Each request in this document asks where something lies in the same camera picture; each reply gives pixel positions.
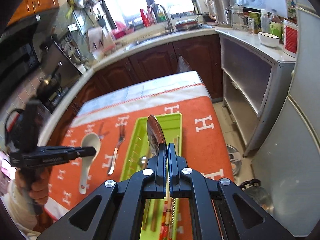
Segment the person's left hand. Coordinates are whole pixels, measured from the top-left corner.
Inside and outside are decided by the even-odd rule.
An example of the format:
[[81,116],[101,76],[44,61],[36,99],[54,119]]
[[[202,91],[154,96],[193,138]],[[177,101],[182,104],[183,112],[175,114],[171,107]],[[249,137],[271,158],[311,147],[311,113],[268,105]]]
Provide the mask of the person's left hand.
[[52,167],[45,167],[44,171],[40,174],[38,180],[32,183],[31,189],[27,190],[27,185],[24,180],[24,177],[20,170],[15,172],[15,184],[20,192],[23,194],[26,191],[29,194],[29,197],[37,204],[44,205],[48,201],[49,198],[49,180],[52,172]]

